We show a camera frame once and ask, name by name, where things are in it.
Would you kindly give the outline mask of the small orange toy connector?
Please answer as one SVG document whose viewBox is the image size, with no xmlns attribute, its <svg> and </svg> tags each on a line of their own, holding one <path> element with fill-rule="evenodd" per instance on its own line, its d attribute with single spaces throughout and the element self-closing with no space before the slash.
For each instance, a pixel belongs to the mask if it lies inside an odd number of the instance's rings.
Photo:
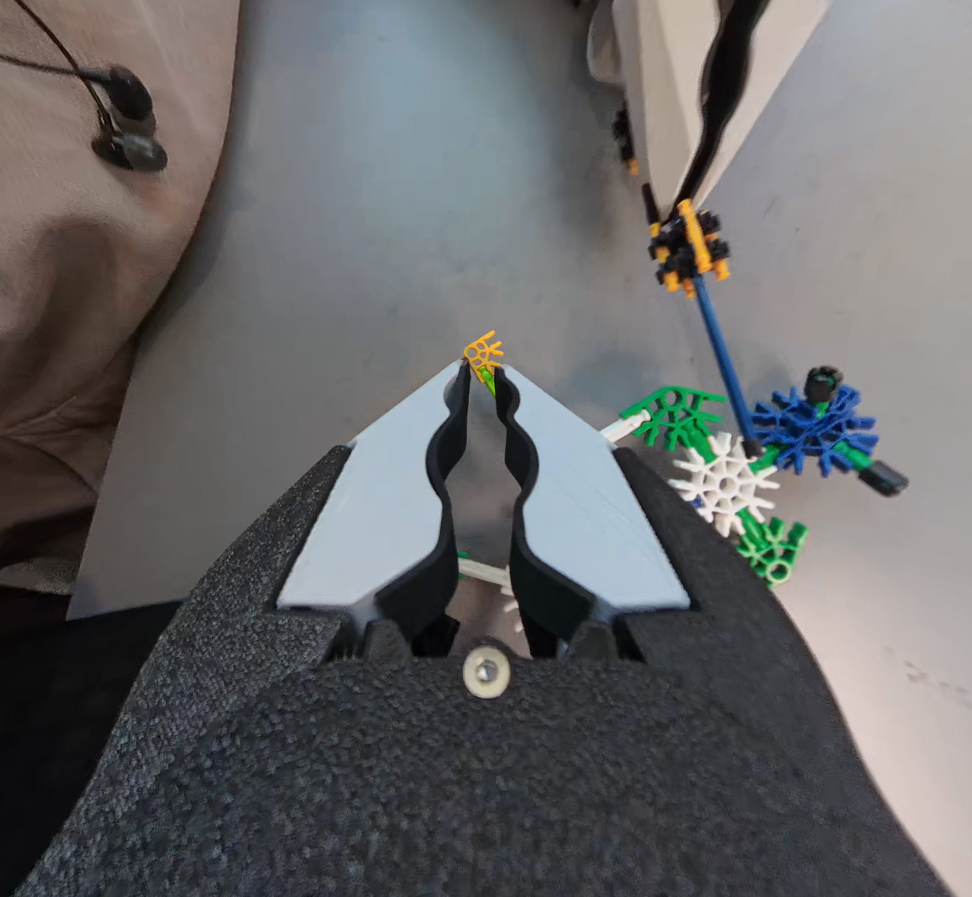
<svg viewBox="0 0 972 897">
<path fill-rule="evenodd" d="M 495 381 L 495 372 L 502 365 L 503 343 L 495 331 L 482 334 L 471 341 L 464 350 L 464 360 L 470 370 L 484 385 Z"/>
</svg>

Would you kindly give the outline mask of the thin blue toy rod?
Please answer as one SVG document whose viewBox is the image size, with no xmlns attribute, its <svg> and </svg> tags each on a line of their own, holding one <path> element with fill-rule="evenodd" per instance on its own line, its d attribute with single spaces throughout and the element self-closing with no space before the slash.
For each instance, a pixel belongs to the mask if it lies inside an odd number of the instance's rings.
<svg viewBox="0 0 972 897">
<path fill-rule="evenodd" d="M 718 365 L 726 395 L 739 425 L 740 436 L 755 438 L 755 425 L 744 395 L 740 380 L 728 348 L 727 340 L 709 294 L 705 277 L 696 275 L 693 279 L 698 307 L 702 314 L 711 349 Z"/>
</svg>

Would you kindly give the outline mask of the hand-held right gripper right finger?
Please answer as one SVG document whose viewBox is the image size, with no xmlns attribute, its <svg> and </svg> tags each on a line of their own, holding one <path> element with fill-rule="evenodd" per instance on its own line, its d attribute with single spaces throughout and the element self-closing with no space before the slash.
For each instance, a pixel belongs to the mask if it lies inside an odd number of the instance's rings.
<svg viewBox="0 0 972 897">
<path fill-rule="evenodd" d="M 519 485 L 508 569 L 528 648 L 557 657 L 586 622 L 683 611 L 690 595 L 600 430 L 505 365 L 504 463 Z"/>
</svg>

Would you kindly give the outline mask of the black orange toy wheel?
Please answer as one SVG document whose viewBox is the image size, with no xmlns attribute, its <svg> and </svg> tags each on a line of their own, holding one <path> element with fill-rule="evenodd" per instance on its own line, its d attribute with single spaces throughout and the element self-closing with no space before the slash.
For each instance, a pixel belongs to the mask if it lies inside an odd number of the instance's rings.
<svg viewBox="0 0 972 897">
<path fill-rule="evenodd" d="M 614 115 L 612 135 L 619 159 L 626 172 L 631 177 L 638 177 L 638 159 L 626 105 L 623 105 Z"/>
<path fill-rule="evenodd" d="M 667 292 L 698 297 L 698 282 L 711 273 L 718 282 L 730 277 L 731 250 L 720 235 L 718 216 L 697 211 L 690 198 L 679 201 L 662 218 L 652 186 L 644 183 L 641 196 L 650 224 L 650 258 L 657 264 L 656 280 Z"/>
</svg>

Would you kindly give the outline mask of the multicoloured construction toy model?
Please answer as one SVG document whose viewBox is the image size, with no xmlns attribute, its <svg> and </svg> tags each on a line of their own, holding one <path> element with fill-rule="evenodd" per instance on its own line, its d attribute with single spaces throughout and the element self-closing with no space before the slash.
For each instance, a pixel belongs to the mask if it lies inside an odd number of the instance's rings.
<svg viewBox="0 0 972 897">
<path fill-rule="evenodd" d="M 903 473 L 875 458 L 875 420 L 857 414 L 860 394 L 838 369 L 811 369 L 803 391 L 774 392 L 771 402 L 755 405 L 756 436 L 764 439 L 757 454 L 747 452 L 742 436 L 714 429 L 720 417 L 707 408 L 727 401 L 682 386 L 661 388 L 621 412 L 601 435 L 613 445 L 634 436 L 648 447 L 662 441 L 679 451 L 673 464 L 682 476 L 669 485 L 770 589 L 789 579 L 808 539 L 808 526 L 771 515 L 775 505 L 765 494 L 779 489 L 779 470 L 801 474 L 814 461 L 823 477 L 852 473 L 887 499 L 908 488 Z"/>
</svg>

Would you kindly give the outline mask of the black earbud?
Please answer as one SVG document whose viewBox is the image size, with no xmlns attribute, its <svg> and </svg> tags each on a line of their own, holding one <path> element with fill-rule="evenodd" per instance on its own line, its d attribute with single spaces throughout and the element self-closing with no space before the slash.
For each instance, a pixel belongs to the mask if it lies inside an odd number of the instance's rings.
<svg viewBox="0 0 972 897">
<path fill-rule="evenodd" d="M 96 135 L 91 150 L 103 162 L 133 172 L 161 173 L 168 164 L 168 155 L 155 138 L 116 130 Z"/>
<path fill-rule="evenodd" d="M 153 116 L 153 101 L 141 79 L 128 68 L 113 66 L 104 74 L 102 86 L 115 112 L 134 121 Z"/>
</svg>

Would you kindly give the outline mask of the beige printed hoodie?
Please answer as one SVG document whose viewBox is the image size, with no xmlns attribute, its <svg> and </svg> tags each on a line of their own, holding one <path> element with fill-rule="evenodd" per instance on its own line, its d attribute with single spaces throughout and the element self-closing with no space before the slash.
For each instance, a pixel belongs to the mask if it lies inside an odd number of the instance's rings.
<svg viewBox="0 0 972 897">
<path fill-rule="evenodd" d="M 241 0 L 2 0 L 2 584 L 70 593 L 135 336 L 196 230 L 225 146 Z M 128 68 L 153 116 L 115 112 Z M 161 173 L 91 150 L 155 138 Z"/>
</svg>

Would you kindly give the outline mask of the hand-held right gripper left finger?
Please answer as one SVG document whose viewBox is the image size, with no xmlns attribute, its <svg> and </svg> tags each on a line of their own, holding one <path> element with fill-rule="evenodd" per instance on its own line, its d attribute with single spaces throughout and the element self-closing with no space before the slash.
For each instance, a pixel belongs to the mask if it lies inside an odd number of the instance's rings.
<svg viewBox="0 0 972 897">
<path fill-rule="evenodd" d="M 275 599 L 338 617 L 352 640 L 392 622 L 411 652 L 446 657 L 459 585 L 446 481 L 466 452 L 471 371 L 459 359 L 337 448 L 341 465 Z"/>
</svg>

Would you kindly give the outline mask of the person's right leg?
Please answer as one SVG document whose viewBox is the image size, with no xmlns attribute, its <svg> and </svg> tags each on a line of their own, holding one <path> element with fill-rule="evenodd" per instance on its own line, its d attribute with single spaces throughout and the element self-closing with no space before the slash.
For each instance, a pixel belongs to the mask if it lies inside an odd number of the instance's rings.
<svg viewBox="0 0 972 897">
<path fill-rule="evenodd" d="M 12 895 L 84 793 L 177 599 L 2 639 L 1 894 Z"/>
</svg>

